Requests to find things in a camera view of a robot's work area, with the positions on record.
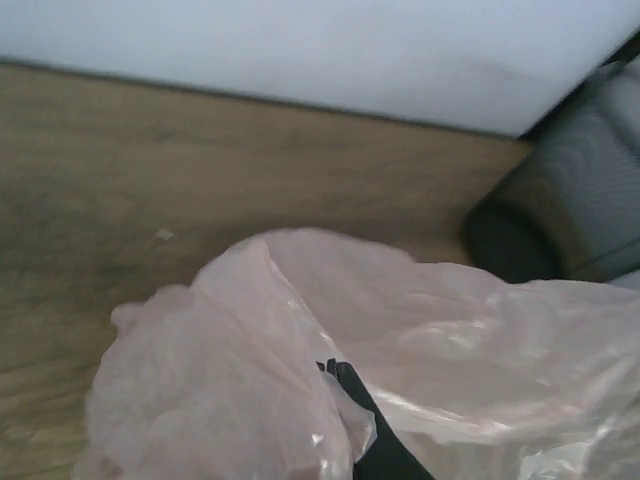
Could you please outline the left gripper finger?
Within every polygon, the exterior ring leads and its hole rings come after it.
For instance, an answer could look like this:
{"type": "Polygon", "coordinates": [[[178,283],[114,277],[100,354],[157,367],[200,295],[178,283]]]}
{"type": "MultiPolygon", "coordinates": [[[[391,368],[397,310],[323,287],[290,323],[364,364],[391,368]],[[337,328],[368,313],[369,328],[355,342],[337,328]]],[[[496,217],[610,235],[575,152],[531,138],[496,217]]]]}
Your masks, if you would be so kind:
{"type": "Polygon", "coordinates": [[[320,371],[333,377],[344,393],[373,415],[376,438],[354,463],[354,479],[430,479],[420,464],[392,431],[371,394],[348,362],[335,358],[317,362],[320,371]]]}

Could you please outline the pink plastic trash bag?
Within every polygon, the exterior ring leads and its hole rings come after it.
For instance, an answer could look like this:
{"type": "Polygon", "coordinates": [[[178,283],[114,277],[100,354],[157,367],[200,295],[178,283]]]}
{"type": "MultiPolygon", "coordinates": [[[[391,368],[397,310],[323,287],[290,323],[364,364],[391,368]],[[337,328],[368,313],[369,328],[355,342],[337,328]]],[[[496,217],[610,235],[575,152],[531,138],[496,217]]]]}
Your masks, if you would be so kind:
{"type": "Polygon", "coordinates": [[[76,479],[348,479],[373,415],[438,479],[635,479],[639,295],[508,284],[314,229],[118,306],[76,479]]]}

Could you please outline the black mesh trash bin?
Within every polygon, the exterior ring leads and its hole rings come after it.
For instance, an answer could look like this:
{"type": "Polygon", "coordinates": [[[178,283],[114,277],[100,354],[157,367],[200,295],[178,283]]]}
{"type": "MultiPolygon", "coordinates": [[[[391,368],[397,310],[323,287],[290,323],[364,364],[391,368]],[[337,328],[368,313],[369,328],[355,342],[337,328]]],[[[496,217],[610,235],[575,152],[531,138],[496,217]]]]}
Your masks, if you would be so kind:
{"type": "Polygon", "coordinates": [[[469,212],[471,261],[510,283],[609,282],[639,268],[639,63],[597,71],[469,212]]]}

